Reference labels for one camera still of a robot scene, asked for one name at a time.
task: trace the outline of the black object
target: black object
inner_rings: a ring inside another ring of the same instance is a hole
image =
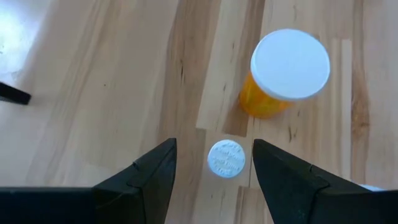
[[[11,103],[18,103],[27,105],[30,101],[31,96],[24,91],[20,91],[14,87],[6,85],[0,82],[0,100]]]
[[[398,223],[398,190],[372,192],[261,139],[252,156],[275,224]]]
[[[164,223],[176,163],[168,139],[92,188],[0,188],[0,223]]]

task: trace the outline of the white bottle cap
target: white bottle cap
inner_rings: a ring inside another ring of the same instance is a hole
[[[232,178],[244,167],[245,156],[241,145],[232,140],[221,140],[211,147],[207,157],[211,171],[220,177]]]
[[[330,61],[311,35],[281,29],[266,35],[251,58],[253,79],[269,96],[297,101],[316,95],[327,83]]]

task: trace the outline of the orange pill bottle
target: orange pill bottle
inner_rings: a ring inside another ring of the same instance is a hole
[[[271,118],[319,93],[330,76],[329,56],[310,34],[281,29],[257,45],[239,104],[257,118]]]

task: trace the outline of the wood grain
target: wood grain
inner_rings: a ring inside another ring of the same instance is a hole
[[[189,223],[200,180],[205,131],[198,109],[215,34],[219,1],[180,1],[167,47],[158,140],[178,140],[177,173],[167,223]]]
[[[252,164],[252,140],[262,138],[343,178],[396,189],[397,7],[0,0],[0,82],[33,96],[29,106],[0,102],[0,184],[94,185],[177,137],[166,223],[272,223]],[[237,101],[252,51],[286,27],[323,43],[330,80],[318,96],[254,119]],[[236,178],[207,167],[221,139],[244,148]]]

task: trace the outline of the prescription bottle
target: prescription bottle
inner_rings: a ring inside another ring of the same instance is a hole
[[[319,93],[329,79],[330,60],[324,46],[310,34],[281,29],[258,43],[250,70],[239,104],[254,117],[271,118]]]

